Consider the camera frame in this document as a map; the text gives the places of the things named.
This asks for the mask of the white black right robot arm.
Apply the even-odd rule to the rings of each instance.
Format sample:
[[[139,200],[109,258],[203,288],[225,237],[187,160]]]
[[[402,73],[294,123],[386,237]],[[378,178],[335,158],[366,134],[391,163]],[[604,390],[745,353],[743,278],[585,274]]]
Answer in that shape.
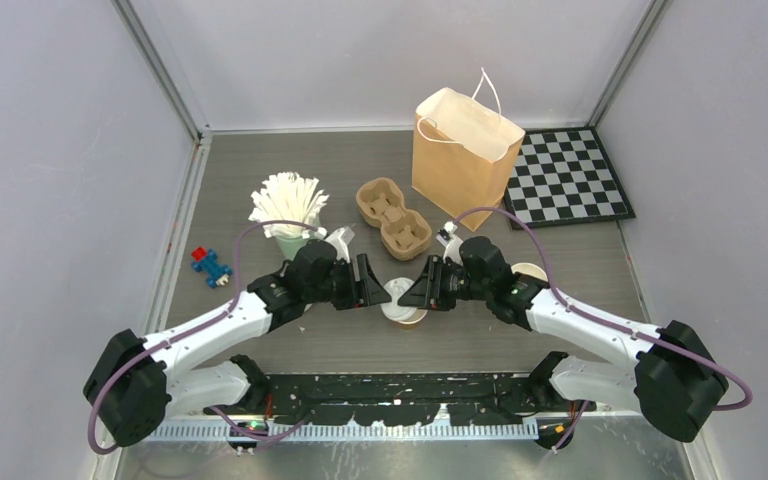
[[[531,264],[510,265],[484,236],[451,239],[444,256],[432,255],[402,307],[449,311],[480,301],[499,320],[569,341],[597,356],[592,362],[550,352],[524,389],[544,410],[566,401],[591,401],[641,414],[662,434],[693,441],[728,390],[725,375],[696,332],[672,321],[656,327],[581,303],[553,288]]]

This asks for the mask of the white plastic cup lid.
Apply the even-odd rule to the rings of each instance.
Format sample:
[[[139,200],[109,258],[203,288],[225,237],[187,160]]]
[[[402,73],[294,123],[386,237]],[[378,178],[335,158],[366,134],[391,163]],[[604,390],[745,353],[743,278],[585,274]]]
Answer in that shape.
[[[387,319],[402,325],[412,325],[426,316],[426,310],[399,304],[401,297],[412,285],[413,281],[405,277],[394,278],[384,285],[385,291],[391,297],[390,302],[381,305],[381,311]]]

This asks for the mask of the brown cardboard cup carrier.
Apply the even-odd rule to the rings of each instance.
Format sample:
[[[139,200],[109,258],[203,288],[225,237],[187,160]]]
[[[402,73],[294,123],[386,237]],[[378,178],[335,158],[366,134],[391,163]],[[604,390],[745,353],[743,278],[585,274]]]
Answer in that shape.
[[[406,207],[404,194],[392,179],[379,177],[365,183],[355,200],[365,222],[379,229],[383,246],[396,260],[411,260],[430,247],[430,225]]]

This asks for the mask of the red blue toy car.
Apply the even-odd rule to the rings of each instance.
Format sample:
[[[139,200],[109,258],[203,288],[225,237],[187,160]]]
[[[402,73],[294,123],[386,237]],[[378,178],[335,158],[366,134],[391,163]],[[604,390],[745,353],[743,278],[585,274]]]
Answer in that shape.
[[[233,270],[228,264],[221,264],[213,249],[197,247],[191,253],[191,268],[197,273],[206,275],[205,283],[210,288],[222,287],[228,284]]]

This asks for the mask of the brown paper takeout bag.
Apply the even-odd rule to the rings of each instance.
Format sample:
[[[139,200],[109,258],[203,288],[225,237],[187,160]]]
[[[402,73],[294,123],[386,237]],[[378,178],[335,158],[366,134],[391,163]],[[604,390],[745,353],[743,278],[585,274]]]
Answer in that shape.
[[[444,87],[415,109],[412,188],[474,231],[499,207],[525,136],[485,71],[471,95]]]

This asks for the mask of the white paper straw bundle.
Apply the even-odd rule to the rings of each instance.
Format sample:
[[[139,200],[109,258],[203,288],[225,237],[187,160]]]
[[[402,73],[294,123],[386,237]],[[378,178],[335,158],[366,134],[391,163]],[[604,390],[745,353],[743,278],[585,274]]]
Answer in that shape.
[[[249,221],[286,220],[319,229],[319,215],[329,195],[319,187],[318,178],[305,178],[287,171],[270,175],[260,190],[252,192],[251,199],[253,209]]]

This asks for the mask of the black white checkerboard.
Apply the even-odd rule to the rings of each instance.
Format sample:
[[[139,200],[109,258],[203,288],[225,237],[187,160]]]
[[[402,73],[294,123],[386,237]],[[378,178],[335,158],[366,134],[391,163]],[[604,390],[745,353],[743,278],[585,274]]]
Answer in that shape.
[[[635,211],[593,127],[525,134],[503,197],[532,229],[632,219]]]

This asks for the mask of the green straw holder cup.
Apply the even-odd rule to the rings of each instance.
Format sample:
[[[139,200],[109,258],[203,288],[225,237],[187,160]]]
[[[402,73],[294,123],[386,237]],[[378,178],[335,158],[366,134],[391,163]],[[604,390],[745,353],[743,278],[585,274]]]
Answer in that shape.
[[[273,234],[279,249],[287,260],[292,260],[298,251],[307,245],[312,239],[321,239],[323,229],[314,227],[313,229],[303,227],[280,227]]]

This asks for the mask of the stacked paper coffee cups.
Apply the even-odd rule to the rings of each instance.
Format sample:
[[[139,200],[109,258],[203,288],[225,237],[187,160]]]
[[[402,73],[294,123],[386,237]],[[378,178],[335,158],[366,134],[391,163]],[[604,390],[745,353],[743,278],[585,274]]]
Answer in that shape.
[[[542,280],[544,282],[548,281],[547,272],[539,265],[536,265],[533,263],[528,263],[528,262],[516,263],[511,266],[511,270],[514,273],[531,276],[533,278]]]

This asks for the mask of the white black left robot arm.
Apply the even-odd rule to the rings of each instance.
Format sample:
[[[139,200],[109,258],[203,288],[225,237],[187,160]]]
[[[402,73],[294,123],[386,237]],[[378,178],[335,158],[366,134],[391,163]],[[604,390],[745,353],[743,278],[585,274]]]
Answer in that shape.
[[[366,255],[350,260],[346,247],[311,240],[278,271],[205,314],[146,337],[130,329],[119,332],[83,387],[91,405],[91,449],[105,455],[130,447],[166,417],[203,407],[233,405],[244,414],[256,413],[267,389],[252,362],[226,361],[215,368],[203,362],[300,318],[311,305],[349,310],[391,299]]]

